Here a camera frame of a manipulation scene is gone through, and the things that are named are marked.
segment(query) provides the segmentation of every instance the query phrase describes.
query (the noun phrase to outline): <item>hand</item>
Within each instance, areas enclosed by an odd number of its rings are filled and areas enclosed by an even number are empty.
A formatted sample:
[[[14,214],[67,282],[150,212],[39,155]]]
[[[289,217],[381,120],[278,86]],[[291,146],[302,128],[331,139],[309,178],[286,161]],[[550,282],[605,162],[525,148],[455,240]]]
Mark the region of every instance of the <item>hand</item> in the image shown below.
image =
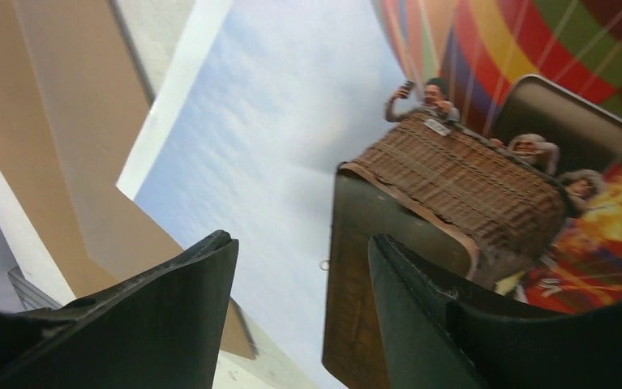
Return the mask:
[[[409,98],[409,93],[410,91],[407,88],[401,87],[399,89],[397,89],[396,92],[394,92],[394,94],[392,94],[392,100],[396,100],[396,99],[408,99]]]
[[[444,113],[445,115],[449,114],[449,110],[452,108],[452,103],[448,101],[444,101],[444,100],[437,101],[435,104],[440,108],[440,111]]]
[[[492,142],[492,144],[494,144],[495,147],[499,147],[499,148],[504,147],[504,142],[502,142],[501,140],[499,140],[497,138],[490,139],[490,142]]]

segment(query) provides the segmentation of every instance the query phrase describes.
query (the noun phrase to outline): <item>wicker basket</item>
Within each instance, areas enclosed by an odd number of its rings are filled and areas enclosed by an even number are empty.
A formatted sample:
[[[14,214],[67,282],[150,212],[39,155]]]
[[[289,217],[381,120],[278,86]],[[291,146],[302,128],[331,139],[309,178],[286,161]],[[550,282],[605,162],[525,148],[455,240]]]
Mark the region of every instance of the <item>wicker basket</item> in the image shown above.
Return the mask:
[[[421,217],[475,242],[477,269],[467,278],[493,288],[527,268],[561,230],[567,195],[551,177],[468,130],[434,132],[424,124],[430,118],[415,113],[350,165],[408,199],[405,205]]]

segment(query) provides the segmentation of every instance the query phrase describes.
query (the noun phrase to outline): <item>white tag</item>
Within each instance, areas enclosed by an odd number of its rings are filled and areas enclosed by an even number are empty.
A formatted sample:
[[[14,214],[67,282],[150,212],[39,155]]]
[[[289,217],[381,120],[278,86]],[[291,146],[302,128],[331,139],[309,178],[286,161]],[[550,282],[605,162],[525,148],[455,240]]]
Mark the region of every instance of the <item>white tag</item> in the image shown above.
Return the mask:
[[[434,132],[442,136],[447,136],[452,133],[452,131],[449,128],[441,125],[440,122],[437,122],[435,119],[427,119],[425,121],[425,125],[427,126],[427,128],[433,130]]]

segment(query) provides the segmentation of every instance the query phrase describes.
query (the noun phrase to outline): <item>cloud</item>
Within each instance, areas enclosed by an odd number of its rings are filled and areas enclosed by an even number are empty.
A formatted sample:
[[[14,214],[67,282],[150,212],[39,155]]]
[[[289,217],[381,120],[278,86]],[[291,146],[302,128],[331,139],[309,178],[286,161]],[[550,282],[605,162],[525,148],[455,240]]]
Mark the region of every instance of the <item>cloud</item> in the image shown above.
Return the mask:
[[[233,297],[323,388],[333,168],[402,78],[381,34],[364,0],[235,1],[136,198],[182,246],[241,241]]]

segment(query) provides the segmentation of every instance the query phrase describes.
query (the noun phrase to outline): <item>hot air balloon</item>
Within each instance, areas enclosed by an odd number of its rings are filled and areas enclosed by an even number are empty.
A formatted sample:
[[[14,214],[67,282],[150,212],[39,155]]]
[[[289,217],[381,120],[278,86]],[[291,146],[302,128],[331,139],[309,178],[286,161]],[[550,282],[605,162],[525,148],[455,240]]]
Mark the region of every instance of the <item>hot air balloon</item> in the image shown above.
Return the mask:
[[[471,129],[528,74],[622,117],[622,0],[372,1],[406,78],[443,77]]]

